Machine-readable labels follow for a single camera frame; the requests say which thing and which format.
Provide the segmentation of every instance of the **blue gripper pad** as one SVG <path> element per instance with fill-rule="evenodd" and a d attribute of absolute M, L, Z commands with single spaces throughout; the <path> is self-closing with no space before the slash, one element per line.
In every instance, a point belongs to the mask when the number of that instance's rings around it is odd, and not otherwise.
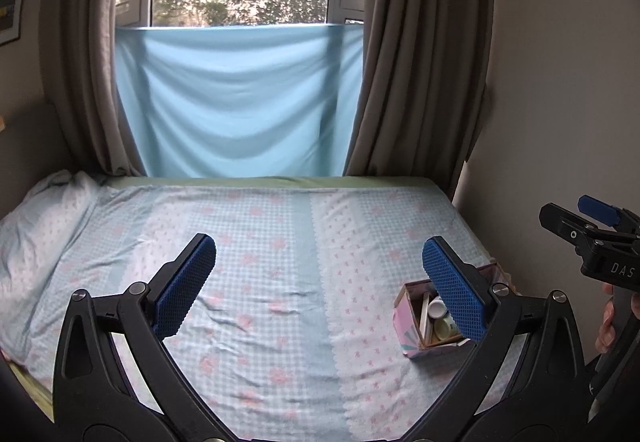
<path fill-rule="evenodd" d="M 178 333 L 215 264 L 216 244 L 209 236 L 203 235 L 156 300 L 153 330 L 158 339 Z"/>
<path fill-rule="evenodd" d="M 479 342 L 486 332 L 486 307 L 435 238 L 424 244 L 422 266 L 462 335 Z"/>
<path fill-rule="evenodd" d="M 617 207 L 591 198 L 590 196 L 584 195 L 580 197 L 580 200 L 578 200 L 578 210 L 584 215 L 591 216 L 591 218 L 609 227 L 615 227 L 620 224 L 619 209 Z"/>

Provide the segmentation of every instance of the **brown curtain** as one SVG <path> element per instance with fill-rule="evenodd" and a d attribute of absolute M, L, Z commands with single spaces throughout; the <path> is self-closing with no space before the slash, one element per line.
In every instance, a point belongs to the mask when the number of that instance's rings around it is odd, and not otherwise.
<path fill-rule="evenodd" d="M 42 0 L 40 69 L 80 166 L 138 175 L 138 157 L 114 81 L 114 0 Z"/>
<path fill-rule="evenodd" d="M 365 0 L 346 175 L 428 177 L 449 196 L 484 101 L 493 0 Z"/>

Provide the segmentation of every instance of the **mattress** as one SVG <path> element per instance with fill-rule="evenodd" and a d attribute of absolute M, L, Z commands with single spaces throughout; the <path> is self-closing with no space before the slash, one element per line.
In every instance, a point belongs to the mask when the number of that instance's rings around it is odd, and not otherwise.
<path fill-rule="evenodd" d="M 164 344 L 241 438 L 401 436 L 436 400 L 470 346 L 409 360 L 392 325 L 404 282 L 423 279 L 424 241 L 442 235 L 472 265 L 488 253 L 425 179 L 95 180 L 62 171 L 0 222 L 0 347 L 51 389 L 71 292 L 148 281 L 198 232 L 216 267 Z M 158 409 L 127 349 L 138 398 Z M 482 408 L 502 394 L 514 342 Z"/>

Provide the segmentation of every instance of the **box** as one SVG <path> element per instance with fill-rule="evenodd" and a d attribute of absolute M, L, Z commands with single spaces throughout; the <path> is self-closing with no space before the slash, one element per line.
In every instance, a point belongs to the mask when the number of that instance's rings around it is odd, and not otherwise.
<path fill-rule="evenodd" d="M 478 271 L 489 285 L 504 283 L 513 292 L 516 292 L 516 289 L 511 284 L 511 278 L 502 271 L 502 268 L 497 263 L 482 266 L 478 268 Z M 405 283 L 402 285 L 394 303 L 394 328 L 396 329 L 402 352 L 409 359 L 426 354 L 444 354 L 471 342 L 471 340 L 464 338 L 462 335 L 452 336 L 442 341 L 435 334 L 431 336 L 430 340 L 422 338 L 418 318 L 420 317 L 422 298 L 425 293 L 430 294 L 431 298 L 438 295 L 430 279 Z"/>

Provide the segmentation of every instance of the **metal screw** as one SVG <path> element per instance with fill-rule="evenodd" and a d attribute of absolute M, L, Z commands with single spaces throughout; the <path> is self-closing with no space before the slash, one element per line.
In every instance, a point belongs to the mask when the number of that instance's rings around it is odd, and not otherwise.
<path fill-rule="evenodd" d="M 558 303 L 566 303 L 566 294 L 564 292 L 560 292 L 559 290 L 554 290 L 554 293 L 552 294 L 552 296 L 554 297 L 554 300 L 556 300 Z"/>
<path fill-rule="evenodd" d="M 509 293 L 509 287 L 504 283 L 496 283 L 492 289 L 494 294 L 500 297 L 505 297 Z"/>
<path fill-rule="evenodd" d="M 136 281 L 132 283 L 129 287 L 129 293 L 137 296 L 138 294 L 142 294 L 146 289 L 146 285 L 142 281 Z"/>
<path fill-rule="evenodd" d="M 71 294 L 71 299 L 73 301 L 82 301 L 86 298 L 86 290 L 76 290 L 73 294 Z"/>

